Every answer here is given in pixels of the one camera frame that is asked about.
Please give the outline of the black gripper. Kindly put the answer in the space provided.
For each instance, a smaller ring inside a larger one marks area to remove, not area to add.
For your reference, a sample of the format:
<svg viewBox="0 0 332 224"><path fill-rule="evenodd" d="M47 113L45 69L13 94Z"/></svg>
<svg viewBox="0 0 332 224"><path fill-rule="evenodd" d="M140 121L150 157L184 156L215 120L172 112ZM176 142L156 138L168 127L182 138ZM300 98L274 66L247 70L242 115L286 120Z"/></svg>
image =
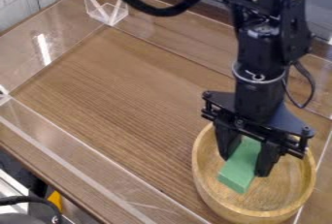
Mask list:
<svg viewBox="0 0 332 224"><path fill-rule="evenodd" d="M201 115L215 126L219 155L229 160L243 136L261 144L255 176L267 177L282 155L302 159L313 129L285 107L289 71L253 76L234 71L233 92L206 90Z"/></svg>

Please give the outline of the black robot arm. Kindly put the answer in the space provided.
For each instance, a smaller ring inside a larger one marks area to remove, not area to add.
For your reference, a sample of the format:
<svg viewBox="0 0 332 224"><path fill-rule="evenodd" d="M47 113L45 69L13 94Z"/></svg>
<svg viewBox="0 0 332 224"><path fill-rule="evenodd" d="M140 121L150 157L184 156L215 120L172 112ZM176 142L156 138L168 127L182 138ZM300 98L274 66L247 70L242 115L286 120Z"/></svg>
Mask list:
<svg viewBox="0 0 332 224"><path fill-rule="evenodd" d="M278 158L302 158L314 135L288 110L289 70L302 70L312 46L306 0L225 0L238 42L231 92L202 93L202 116L214 124L221 157L230 159L249 137L259 142L254 174L267 176Z"/></svg>

